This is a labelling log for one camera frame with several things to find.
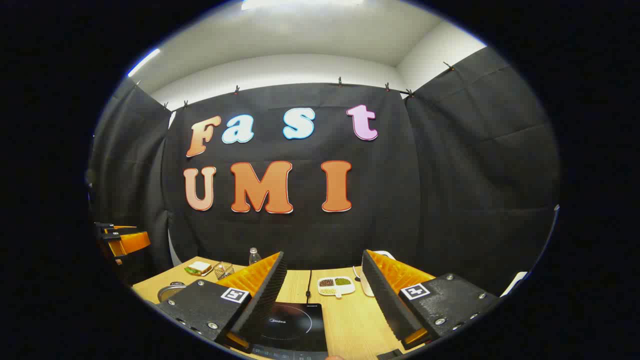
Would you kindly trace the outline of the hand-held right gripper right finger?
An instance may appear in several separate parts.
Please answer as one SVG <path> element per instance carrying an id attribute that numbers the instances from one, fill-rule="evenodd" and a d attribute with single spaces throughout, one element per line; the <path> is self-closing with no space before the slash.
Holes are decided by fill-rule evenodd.
<path id="1" fill-rule="evenodd" d="M 455 273 L 430 275 L 368 249 L 361 269 L 391 332 L 407 351 L 460 332 L 499 300 Z"/>

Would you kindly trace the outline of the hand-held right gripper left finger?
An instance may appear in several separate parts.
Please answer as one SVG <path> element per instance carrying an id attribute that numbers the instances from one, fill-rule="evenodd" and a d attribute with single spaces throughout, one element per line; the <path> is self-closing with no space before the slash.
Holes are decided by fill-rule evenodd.
<path id="1" fill-rule="evenodd" d="M 156 306 L 206 341 L 249 353 L 287 275 L 284 256 L 279 251 L 217 282 L 196 280 Z"/>

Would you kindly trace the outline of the black induction cooktop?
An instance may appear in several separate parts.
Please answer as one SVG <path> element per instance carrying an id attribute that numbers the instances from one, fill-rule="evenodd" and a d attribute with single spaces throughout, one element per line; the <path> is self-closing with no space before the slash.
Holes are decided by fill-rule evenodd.
<path id="1" fill-rule="evenodd" d="M 272 360 L 329 357 L 320 303 L 277 302 L 252 340 L 251 354 Z"/>

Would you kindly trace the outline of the steel pot with black handles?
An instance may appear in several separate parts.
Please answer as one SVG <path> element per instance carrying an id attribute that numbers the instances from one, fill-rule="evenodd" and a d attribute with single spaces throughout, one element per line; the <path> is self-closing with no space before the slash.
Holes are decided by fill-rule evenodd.
<path id="1" fill-rule="evenodd" d="M 166 302 L 171 297 L 178 294 L 178 292 L 182 291 L 182 289 L 185 289 L 185 287 L 186 287 L 186 284 L 184 282 L 181 282 L 181 281 L 170 282 L 169 285 L 165 285 L 164 287 L 158 290 L 157 292 L 158 303 Z"/>

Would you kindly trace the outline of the white toaster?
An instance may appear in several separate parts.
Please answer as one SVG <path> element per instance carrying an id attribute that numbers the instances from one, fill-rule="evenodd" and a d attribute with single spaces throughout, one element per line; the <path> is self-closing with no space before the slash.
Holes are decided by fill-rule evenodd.
<path id="1" fill-rule="evenodd" d="M 395 260 L 395 257 L 391 255 L 389 251 L 386 250 L 375 250 L 374 253 L 378 255 L 386 256 L 389 259 Z M 359 273 L 359 281 L 361 283 L 362 291 L 368 297 L 374 297 L 375 294 L 370 286 L 368 279 L 366 278 L 366 274 L 364 273 L 364 262 L 361 263 L 361 271 Z"/>

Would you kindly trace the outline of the white divided dish of beans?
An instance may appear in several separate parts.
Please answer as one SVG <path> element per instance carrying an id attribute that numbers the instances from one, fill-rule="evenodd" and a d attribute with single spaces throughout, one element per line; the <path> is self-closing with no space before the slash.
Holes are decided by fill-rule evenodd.
<path id="1" fill-rule="evenodd" d="M 354 281 L 349 276 L 327 276 L 317 280 L 317 291 L 322 296 L 341 298 L 355 292 Z"/>

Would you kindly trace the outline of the sandwich with lettuce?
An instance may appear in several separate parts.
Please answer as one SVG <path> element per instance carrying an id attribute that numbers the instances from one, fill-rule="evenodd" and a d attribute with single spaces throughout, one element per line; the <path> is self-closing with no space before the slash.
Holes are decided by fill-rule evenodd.
<path id="1" fill-rule="evenodd" d="M 184 267 L 186 273 L 196 277 L 204 277 L 208 275 L 213 269 L 214 266 L 212 264 L 203 262 L 201 260 L 195 260 L 191 264 L 188 264 Z"/>

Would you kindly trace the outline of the long strip ceiling light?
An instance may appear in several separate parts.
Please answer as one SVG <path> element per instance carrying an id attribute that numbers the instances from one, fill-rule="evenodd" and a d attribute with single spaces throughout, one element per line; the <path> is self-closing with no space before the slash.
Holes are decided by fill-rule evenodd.
<path id="1" fill-rule="evenodd" d="M 151 59 L 155 58 L 158 54 L 160 54 L 160 52 L 161 52 L 160 48 L 154 48 L 153 50 L 151 50 L 148 54 L 145 55 L 145 57 L 140 59 L 137 62 L 137 64 L 135 64 L 135 66 L 133 66 L 130 69 L 130 71 L 128 71 L 126 76 L 128 78 L 133 77 L 144 65 L 149 63 Z"/>

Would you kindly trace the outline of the rectangular ceiling light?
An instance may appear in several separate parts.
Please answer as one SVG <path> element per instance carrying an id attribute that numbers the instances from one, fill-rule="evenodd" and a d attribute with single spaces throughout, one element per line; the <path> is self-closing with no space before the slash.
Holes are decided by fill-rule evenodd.
<path id="1" fill-rule="evenodd" d="M 290 6 L 357 6 L 366 0 L 242 0 L 241 10 L 266 9 Z"/>

